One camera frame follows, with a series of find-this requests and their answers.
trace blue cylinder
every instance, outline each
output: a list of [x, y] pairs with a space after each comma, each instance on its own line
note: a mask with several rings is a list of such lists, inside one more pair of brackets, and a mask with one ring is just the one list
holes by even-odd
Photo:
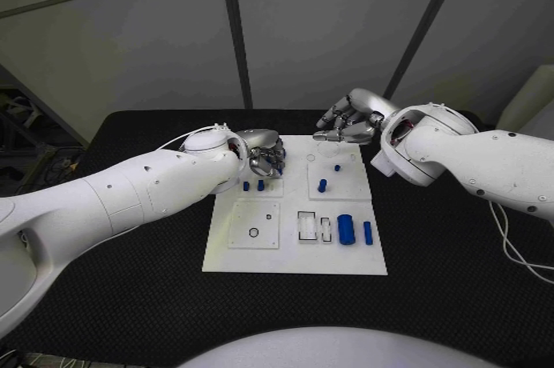
[[317, 187], [317, 191], [322, 193], [326, 191], [326, 180], [325, 179], [320, 180], [320, 186]]
[[338, 240], [343, 246], [355, 243], [355, 224], [349, 214], [338, 217]]
[[367, 236], [367, 245], [372, 246], [372, 224], [364, 222], [364, 235]]

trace white board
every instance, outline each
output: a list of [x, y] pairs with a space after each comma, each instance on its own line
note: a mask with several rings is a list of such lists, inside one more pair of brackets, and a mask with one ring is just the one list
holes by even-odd
[[[387, 275], [359, 147], [346, 143], [316, 142], [310, 136], [281, 138], [287, 154], [283, 177], [279, 182], [264, 179], [267, 186], [274, 185], [273, 192], [257, 190], [261, 178], [247, 168], [240, 178], [251, 183], [248, 192], [242, 191], [241, 182], [217, 196], [202, 271]], [[339, 172], [333, 170], [335, 165], [341, 165]], [[325, 193], [310, 190], [317, 185], [315, 181], [309, 182], [309, 174], [313, 180], [320, 175], [326, 176]], [[268, 210], [274, 210], [270, 220]], [[299, 241], [299, 211], [315, 212], [317, 241], [312, 244]], [[352, 215], [355, 223], [355, 244], [349, 246], [341, 244], [338, 237], [341, 214]], [[320, 218], [330, 219], [330, 244], [322, 241]], [[371, 246], [364, 236], [365, 221], [372, 224]], [[248, 236], [253, 228], [258, 229], [254, 238]], [[234, 246], [237, 241], [242, 244], [241, 248]]]

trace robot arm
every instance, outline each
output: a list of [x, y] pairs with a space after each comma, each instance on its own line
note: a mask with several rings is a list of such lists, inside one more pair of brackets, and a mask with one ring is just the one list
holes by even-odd
[[234, 186], [254, 155], [274, 155], [253, 169], [274, 176], [284, 166], [280, 136], [248, 133], [242, 138], [217, 125], [189, 136], [179, 151], [156, 150], [59, 186], [0, 198], [0, 337], [87, 250]]
[[[336, 121], [355, 116], [352, 110], [361, 112], [364, 121], [343, 128], [349, 120], [345, 124]], [[554, 142], [501, 130], [479, 133], [444, 105], [430, 103], [401, 110], [361, 89], [329, 109], [317, 127], [333, 117], [335, 129], [315, 133], [315, 140], [367, 144], [381, 130], [372, 165], [387, 176], [397, 173], [410, 183], [427, 186], [449, 170], [475, 196], [554, 219]]]

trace black table surface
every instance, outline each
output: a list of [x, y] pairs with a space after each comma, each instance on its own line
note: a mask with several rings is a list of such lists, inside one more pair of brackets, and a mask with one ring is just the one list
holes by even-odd
[[[312, 134], [322, 112], [117, 112], [78, 174], [214, 122], [232, 130]], [[369, 165], [377, 151], [378, 144], [361, 147], [388, 276], [202, 273], [209, 196], [75, 260], [2, 344], [98, 362], [173, 366], [268, 330], [354, 326], [439, 342], [499, 364], [554, 355], [554, 286], [508, 261], [488, 203], [449, 173], [427, 188], [382, 176]], [[514, 210], [508, 216], [528, 260], [554, 260], [548, 222]]]

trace rectangular slot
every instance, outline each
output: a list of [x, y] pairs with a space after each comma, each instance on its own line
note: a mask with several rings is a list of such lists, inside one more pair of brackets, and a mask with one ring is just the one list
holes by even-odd
[[317, 243], [315, 212], [297, 212], [297, 240], [302, 244]]
[[329, 218], [320, 218], [320, 240], [323, 244], [332, 243], [332, 221]]

